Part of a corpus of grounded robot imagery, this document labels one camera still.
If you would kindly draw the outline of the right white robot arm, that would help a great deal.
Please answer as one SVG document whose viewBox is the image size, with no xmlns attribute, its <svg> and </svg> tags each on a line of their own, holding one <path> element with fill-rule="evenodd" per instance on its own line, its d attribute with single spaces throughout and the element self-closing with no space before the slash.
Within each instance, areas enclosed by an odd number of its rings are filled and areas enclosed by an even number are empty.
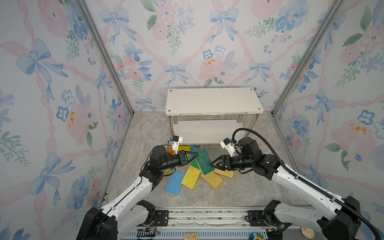
<svg viewBox="0 0 384 240">
<path fill-rule="evenodd" d="M 239 144 L 236 146 L 229 139 L 221 142 L 229 154 L 211 162 L 211 167 L 221 171 L 254 172 L 287 188 L 313 207 L 312 210 L 304 209 L 272 200 L 265 207 L 262 217 L 249 217 L 250 222 L 264 221 L 269 226 L 299 225 L 322 233 L 328 240 L 355 239 L 362 223 L 357 217 L 360 204 L 356 199 L 344 199 L 307 181 L 275 155 L 263 154 L 251 138 L 243 138 Z"/>
</svg>

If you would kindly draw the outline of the round wooden disc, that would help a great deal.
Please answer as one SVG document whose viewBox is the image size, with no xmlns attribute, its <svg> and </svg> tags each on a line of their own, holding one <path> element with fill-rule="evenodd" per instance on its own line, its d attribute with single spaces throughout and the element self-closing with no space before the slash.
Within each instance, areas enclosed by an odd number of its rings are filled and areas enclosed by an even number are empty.
<svg viewBox="0 0 384 240">
<path fill-rule="evenodd" d="M 301 227 L 301 232 L 303 236 L 309 240 L 312 240 L 315 238 L 315 231 L 306 227 Z"/>
</svg>

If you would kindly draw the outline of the orange sponge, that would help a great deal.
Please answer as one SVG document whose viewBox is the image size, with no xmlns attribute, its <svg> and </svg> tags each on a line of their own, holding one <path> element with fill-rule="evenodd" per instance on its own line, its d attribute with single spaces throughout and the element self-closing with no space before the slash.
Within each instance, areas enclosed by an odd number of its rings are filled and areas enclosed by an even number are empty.
<svg viewBox="0 0 384 240">
<path fill-rule="evenodd" d="M 175 151 L 171 147 L 167 148 L 167 152 L 170 153 L 171 155 L 175 154 Z"/>
</svg>

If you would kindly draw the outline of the white two-tier metal shelf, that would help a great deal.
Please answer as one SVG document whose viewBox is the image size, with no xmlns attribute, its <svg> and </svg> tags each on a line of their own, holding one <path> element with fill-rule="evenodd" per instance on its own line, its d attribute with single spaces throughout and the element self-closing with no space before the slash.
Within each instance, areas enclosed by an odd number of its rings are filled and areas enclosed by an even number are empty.
<svg viewBox="0 0 384 240">
<path fill-rule="evenodd" d="M 169 89 L 166 100 L 171 133 L 187 145 L 219 144 L 244 126 L 245 115 L 252 128 L 263 112 L 253 88 Z"/>
</svg>

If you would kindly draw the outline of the small yellow sponge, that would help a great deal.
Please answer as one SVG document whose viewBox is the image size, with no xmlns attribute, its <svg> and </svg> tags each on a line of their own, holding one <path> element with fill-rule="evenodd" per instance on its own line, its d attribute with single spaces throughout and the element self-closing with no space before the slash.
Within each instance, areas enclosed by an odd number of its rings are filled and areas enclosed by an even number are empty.
<svg viewBox="0 0 384 240">
<path fill-rule="evenodd" d="M 191 151 L 191 147 L 190 146 L 179 146 L 178 147 L 178 152 L 180 152 L 180 151 L 190 152 Z"/>
</svg>

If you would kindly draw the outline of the light green sponge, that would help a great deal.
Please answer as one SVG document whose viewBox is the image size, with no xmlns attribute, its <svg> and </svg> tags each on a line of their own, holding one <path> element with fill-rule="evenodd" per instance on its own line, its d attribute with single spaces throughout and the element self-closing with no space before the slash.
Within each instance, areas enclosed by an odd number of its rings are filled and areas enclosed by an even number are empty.
<svg viewBox="0 0 384 240">
<path fill-rule="evenodd" d="M 200 166 L 197 162 L 197 159 L 194 159 L 193 161 L 191 161 L 190 165 L 198 170 L 200 170 Z"/>
</svg>

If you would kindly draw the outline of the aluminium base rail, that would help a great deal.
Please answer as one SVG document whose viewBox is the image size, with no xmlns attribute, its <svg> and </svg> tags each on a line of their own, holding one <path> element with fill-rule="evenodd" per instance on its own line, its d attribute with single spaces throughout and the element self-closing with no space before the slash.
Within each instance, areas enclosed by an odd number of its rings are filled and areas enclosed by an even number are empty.
<svg viewBox="0 0 384 240">
<path fill-rule="evenodd" d="M 323 240 L 317 221 L 319 211 L 310 206 L 277 207 L 276 224 L 268 224 L 264 207 L 159 208 L 158 223 L 136 227 L 125 240 L 304 240 L 301 227 L 315 231 L 313 240 Z"/>
</svg>

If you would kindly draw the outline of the dark green scouring sponge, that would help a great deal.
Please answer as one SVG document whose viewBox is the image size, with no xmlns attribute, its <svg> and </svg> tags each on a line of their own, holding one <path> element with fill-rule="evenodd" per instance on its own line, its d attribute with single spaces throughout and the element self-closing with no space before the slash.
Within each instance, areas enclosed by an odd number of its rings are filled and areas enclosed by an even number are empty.
<svg viewBox="0 0 384 240">
<path fill-rule="evenodd" d="M 215 169 L 211 166 L 212 161 L 206 149 L 198 151 L 196 161 L 204 176 L 213 172 Z"/>
</svg>

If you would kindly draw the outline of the bright yellow porous sponge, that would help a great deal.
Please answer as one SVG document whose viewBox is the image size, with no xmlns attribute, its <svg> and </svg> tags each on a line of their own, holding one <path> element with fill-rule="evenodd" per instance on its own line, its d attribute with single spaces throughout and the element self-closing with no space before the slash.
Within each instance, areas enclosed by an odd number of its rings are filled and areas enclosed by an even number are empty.
<svg viewBox="0 0 384 240">
<path fill-rule="evenodd" d="M 193 166 L 189 166 L 183 180 L 181 181 L 181 184 L 190 190 L 193 190 L 200 174 L 201 171 L 199 169 Z"/>
</svg>

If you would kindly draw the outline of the blue sponge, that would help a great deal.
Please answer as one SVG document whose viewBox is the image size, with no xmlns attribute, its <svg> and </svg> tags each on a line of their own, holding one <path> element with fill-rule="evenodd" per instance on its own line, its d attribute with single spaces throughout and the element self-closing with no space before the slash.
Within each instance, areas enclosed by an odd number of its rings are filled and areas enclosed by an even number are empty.
<svg viewBox="0 0 384 240">
<path fill-rule="evenodd" d="M 171 178 L 166 187 L 166 192 L 178 195 L 182 187 L 182 180 L 184 179 L 185 174 L 180 172 L 174 172 L 171 175 Z"/>
<path fill-rule="evenodd" d="M 190 150 L 189 152 L 198 152 L 198 148 L 195 146 L 189 146 Z M 188 160 L 190 160 L 194 155 L 188 155 Z"/>
</svg>

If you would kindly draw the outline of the blue sponge back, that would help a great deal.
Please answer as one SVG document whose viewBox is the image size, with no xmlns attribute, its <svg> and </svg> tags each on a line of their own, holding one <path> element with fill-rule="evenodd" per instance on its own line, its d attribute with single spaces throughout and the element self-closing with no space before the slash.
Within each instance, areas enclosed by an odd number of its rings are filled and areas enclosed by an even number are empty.
<svg viewBox="0 0 384 240">
<path fill-rule="evenodd" d="M 195 146 L 189 146 L 190 150 L 189 152 L 198 152 L 198 148 Z M 188 155 L 188 160 L 190 160 L 194 155 Z"/>
</svg>

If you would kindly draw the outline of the blue sponge front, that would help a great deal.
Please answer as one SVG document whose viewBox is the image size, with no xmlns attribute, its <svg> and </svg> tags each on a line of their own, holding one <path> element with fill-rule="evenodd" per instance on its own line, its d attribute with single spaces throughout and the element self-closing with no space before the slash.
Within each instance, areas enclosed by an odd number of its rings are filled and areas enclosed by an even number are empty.
<svg viewBox="0 0 384 240">
<path fill-rule="evenodd" d="M 166 187 L 166 192 L 178 195 L 182 187 L 182 180 L 184 179 L 185 174 L 180 172 L 174 172 L 171 175 L 171 178 Z"/>
</svg>

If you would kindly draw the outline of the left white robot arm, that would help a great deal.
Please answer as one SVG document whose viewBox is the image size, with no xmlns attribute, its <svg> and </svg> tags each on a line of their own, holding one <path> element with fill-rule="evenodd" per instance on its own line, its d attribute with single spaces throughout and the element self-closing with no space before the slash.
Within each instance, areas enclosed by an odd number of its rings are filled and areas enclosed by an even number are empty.
<svg viewBox="0 0 384 240">
<path fill-rule="evenodd" d="M 165 170 L 189 165 L 198 155 L 189 151 L 171 154 L 165 146 L 154 147 L 132 185 L 102 208 L 86 213 L 77 239 L 120 240 L 138 225 L 153 223 L 156 207 L 145 197 L 164 178 Z"/>
</svg>

